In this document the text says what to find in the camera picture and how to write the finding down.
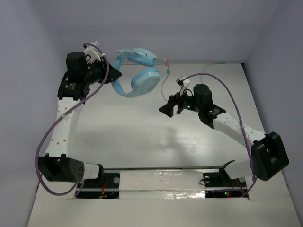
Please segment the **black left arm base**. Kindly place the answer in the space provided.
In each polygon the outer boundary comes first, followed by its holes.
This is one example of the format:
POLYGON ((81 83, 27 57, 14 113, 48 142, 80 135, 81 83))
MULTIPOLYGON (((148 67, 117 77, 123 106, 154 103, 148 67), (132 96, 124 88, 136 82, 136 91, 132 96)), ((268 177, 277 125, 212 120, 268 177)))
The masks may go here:
POLYGON ((120 172, 100 166, 99 176, 79 183, 75 191, 78 199, 119 199, 120 172))

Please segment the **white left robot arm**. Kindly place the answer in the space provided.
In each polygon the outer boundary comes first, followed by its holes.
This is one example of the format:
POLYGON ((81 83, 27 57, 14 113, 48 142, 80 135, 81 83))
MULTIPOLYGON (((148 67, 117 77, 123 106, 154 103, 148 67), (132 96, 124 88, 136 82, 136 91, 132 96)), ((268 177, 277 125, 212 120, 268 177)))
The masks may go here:
POLYGON ((94 186, 105 182, 101 164, 77 160, 73 143, 80 113, 94 94, 90 86, 102 87, 121 73, 111 66, 104 53, 72 52, 66 57, 67 71, 59 85, 56 121, 43 136, 35 156, 39 181, 81 183, 89 180, 94 186))

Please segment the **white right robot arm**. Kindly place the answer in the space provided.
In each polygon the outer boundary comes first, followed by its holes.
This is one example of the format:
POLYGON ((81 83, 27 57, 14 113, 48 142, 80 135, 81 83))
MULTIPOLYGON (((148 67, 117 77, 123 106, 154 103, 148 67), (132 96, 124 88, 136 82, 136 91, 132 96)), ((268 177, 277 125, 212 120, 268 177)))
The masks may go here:
POLYGON ((229 186, 236 178, 251 176, 268 181, 289 165, 289 158, 279 134, 258 131, 241 123, 239 118, 232 117, 213 103, 212 92, 207 85, 194 86, 190 96, 185 89, 180 90, 171 95, 159 111, 173 117, 175 107, 177 114, 183 110, 196 112, 204 125, 227 135, 249 150, 248 160, 232 160, 220 167, 218 179, 222 185, 229 186))

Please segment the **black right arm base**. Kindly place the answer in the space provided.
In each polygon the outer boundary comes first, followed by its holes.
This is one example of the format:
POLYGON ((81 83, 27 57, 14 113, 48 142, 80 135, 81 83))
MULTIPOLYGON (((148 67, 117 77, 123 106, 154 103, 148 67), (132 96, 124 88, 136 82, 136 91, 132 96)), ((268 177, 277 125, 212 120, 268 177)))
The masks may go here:
POLYGON ((205 188, 205 197, 207 199, 216 198, 247 198, 247 185, 244 180, 240 182, 239 178, 231 179, 225 168, 234 162, 229 161, 218 168, 218 172, 203 173, 203 177, 199 180, 199 184, 205 188))

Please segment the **light blue headphones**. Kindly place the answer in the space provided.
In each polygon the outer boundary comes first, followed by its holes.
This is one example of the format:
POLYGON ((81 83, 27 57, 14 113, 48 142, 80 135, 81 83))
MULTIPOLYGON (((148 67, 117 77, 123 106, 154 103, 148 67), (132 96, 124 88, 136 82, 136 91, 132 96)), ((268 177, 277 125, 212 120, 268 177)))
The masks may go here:
POLYGON ((113 63, 113 68, 120 70, 123 60, 127 59, 133 63, 146 66, 147 69, 137 73, 131 80, 132 90, 125 93, 119 80, 111 82, 114 91, 126 98, 134 98, 150 93, 161 79, 159 71, 155 68, 157 56, 149 50, 143 48, 130 48, 118 50, 117 57, 113 63))

